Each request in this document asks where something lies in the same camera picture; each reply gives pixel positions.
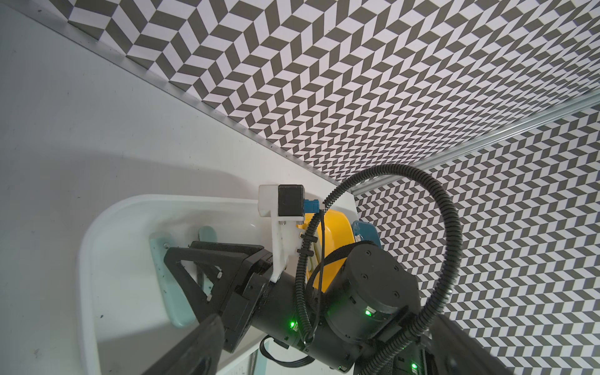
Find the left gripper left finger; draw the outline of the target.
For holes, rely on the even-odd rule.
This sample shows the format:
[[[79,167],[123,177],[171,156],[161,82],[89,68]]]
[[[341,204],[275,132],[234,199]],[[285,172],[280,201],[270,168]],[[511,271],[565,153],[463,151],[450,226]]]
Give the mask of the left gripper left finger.
[[[212,314],[144,374],[215,375],[224,339],[222,320]]]

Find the dark teal storage box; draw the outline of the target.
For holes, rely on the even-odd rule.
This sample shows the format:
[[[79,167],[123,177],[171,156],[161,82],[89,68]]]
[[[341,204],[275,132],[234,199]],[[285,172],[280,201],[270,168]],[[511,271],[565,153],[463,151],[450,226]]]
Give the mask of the dark teal storage box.
[[[381,238],[373,224],[355,220],[352,223],[352,232],[356,242],[369,241],[373,242],[377,247],[382,248]]]

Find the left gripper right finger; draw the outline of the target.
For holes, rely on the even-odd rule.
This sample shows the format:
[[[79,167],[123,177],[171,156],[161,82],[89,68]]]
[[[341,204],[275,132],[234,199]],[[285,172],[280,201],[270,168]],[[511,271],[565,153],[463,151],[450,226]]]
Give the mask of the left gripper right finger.
[[[432,353],[440,374],[513,374],[457,323],[444,315],[436,317],[430,326],[430,333]]]

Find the yellow storage box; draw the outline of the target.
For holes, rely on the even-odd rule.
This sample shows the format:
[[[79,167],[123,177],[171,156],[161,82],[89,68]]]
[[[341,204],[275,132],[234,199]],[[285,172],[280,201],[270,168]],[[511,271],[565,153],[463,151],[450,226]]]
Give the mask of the yellow storage box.
[[[329,210],[325,214],[325,256],[329,256],[337,249],[353,244],[355,236],[350,221],[343,212]],[[306,271],[306,277],[310,277],[321,261],[321,241],[314,244],[313,251],[315,255],[309,259],[309,265]],[[324,267],[323,292],[328,290],[331,282],[342,268],[345,259],[335,261]]]

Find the white storage box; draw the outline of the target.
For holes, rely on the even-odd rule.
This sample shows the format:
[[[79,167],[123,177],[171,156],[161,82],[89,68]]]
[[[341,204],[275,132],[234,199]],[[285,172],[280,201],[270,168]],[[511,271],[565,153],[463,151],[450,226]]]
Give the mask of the white storage box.
[[[270,220],[250,199],[138,195],[96,218],[77,266],[85,373],[144,373],[197,327],[171,323],[149,240],[168,234],[186,247],[204,226],[222,242],[271,246]]]

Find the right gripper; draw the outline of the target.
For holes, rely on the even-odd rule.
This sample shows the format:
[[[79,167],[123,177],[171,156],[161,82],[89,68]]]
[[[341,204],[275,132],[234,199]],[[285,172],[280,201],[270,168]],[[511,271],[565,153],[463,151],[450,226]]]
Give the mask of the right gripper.
[[[316,360],[328,360],[322,348],[301,343],[292,327],[295,278],[285,273],[271,283],[272,253],[262,245],[192,242],[169,248],[164,263],[199,323],[213,314],[223,319],[225,351],[235,352],[254,327]]]

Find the mint fruit knife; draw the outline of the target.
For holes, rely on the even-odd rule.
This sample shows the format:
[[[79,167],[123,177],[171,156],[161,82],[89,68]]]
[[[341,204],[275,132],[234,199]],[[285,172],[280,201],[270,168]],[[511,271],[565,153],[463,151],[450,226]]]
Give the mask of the mint fruit knife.
[[[198,240],[200,242],[217,243],[218,242],[217,232],[211,226],[200,227],[198,229]]]
[[[167,233],[154,233],[149,237],[150,252],[157,275],[160,294],[170,323],[175,328],[186,328],[195,321],[195,315],[181,286],[164,262],[167,250],[175,246],[175,240]]]

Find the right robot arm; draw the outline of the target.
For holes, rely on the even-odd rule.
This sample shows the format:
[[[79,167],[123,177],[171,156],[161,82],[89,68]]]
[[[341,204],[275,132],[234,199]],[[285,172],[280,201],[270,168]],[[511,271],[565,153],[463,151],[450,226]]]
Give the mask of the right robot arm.
[[[417,182],[435,201],[445,226],[445,258],[431,296],[419,303],[416,278],[369,240],[323,252],[310,270],[313,247],[328,245],[328,209],[362,181],[396,175]],[[259,245],[193,242],[164,258],[199,322],[219,320],[220,340],[233,351],[248,328],[303,353],[299,368],[315,361],[347,373],[376,374],[410,346],[442,313],[462,256],[462,229],[442,185],[416,167],[385,164],[355,173],[326,197],[295,247],[295,275],[276,269],[275,254]]]

